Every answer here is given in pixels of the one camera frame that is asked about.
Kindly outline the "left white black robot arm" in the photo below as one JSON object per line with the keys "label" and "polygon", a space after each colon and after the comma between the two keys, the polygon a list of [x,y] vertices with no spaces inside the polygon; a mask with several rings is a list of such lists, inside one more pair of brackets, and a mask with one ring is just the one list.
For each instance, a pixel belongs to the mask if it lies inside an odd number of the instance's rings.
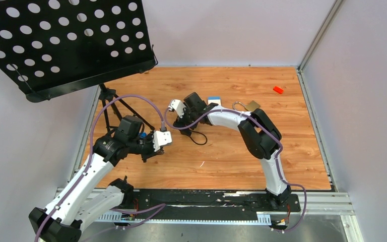
{"label": "left white black robot arm", "polygon": [[134,203],[134,187],[126,178],[117,178],[88,201],[96,185],[129,154],[140,155],[143,162],[163,153],[172,143],[165,126],[141,136],[143,121],[125,116],[118,127],[97,139],[87,160],[63,191],[45,208],[34,208],[29,220],[35,241],[79,241],[82,232],[99,216],[115,208],[129,208]]}

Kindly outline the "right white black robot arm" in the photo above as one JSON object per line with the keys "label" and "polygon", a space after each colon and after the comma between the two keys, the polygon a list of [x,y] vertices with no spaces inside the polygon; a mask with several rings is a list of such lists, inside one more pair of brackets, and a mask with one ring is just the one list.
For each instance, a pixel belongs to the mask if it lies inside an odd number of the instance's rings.
{"label": "right white black robot arm", "polygon": [[287,183],[281,164],[282,135],[266,113],[260,108],[254,111],[237,111],[217,103],[206,104],[193,92],[183,101],[172,100],[170,107],[177,113],[175,127],[183,133],[192,133],[198,123],[222,126],[238,131],[250,154],[257,158],[266,178],[268,205],[281,210],[288,203],[291,187]]}

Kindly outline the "brass padlock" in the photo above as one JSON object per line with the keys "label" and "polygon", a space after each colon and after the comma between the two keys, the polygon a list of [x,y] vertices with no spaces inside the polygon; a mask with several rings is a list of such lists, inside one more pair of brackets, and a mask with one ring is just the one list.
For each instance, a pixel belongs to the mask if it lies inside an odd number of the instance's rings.
{"label": "brass padlock", "polygon": [[244,103],[239,102],[239,101],[232,103],[232,109],[237,110],[236,109],[237,106],[242,106],[246,111],[255,111],[256,109],[261,107],[254,100],[250,101],[248,104],[244,104]]}

